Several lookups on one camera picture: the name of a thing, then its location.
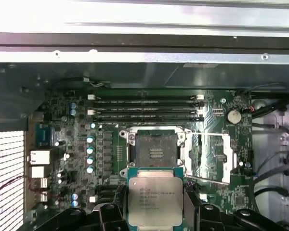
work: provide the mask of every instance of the red wire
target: red wire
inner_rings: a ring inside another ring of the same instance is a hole
[[[22,177],[28,179],[28,181],[29,181],[29,182],[28,182],[28,188],[29,188],[29,190],[31,190],[31,191],[33,191],[33,192],[35,192],[35,193],[39,193],[39,194],[43,194],[43,195],[45,195],[45,196],[52,197],[52,195],[45,193],[44,191],[42,191],[42,189],[31,189],[31,178],[29,178],[29,177],[27,177],[27,176],[18,176],[18,177],[15,177],[15,178],[9,180],[9,181],[6,182],[5,184],[1,185],[0,190],[2,190],[4,187],[8,186],[9,184],[12,184],[14,181],[16,181],[16,180],[18,180],[18,179],[20,179],[20,178],[22,178]]]
[[[24,176],[18,176],[18,177],[15,177],[14,179],[9,180],[5,184],[1,185],[0,190],[2,190],[4,187],[8,186],[9,184],[13,183],[15,180],[18,180],[19,178],[22,178],[22,177]]]

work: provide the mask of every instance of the motherboard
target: motherboard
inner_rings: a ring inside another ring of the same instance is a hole
[[[182,167],[201,200],[251,208],[250,98],[234,90],[49,91],[37,150],[53,150],[49,208],[112,202],[130,167]]]

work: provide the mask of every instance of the cpu socket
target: cpu socket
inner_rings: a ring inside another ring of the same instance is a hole
[[[177,126],[139,126],[119,132],[126,139],[128,167],[177,167],[183,166],[192,174],[192,132]],[[120,171],[126,176],[127,169]]]

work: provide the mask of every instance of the blue capacitor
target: blue capacitor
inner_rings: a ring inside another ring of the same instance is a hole
[[[78,199],[78,195],[77,195],[77,193],[74,193],[74,194],[72,195],[72,200],[75,201],[75,200],[77,200],[77,199]]]
[[[72,201],[72,207],[77,207],[78,206],[78,201]]]

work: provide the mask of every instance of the ventilation grille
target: ventilation grille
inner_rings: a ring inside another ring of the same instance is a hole
[[[24,132],[0,132],[0,187],[24,175]],[[23,224],[24,178],[0,190],[0,231],[15,231]]]

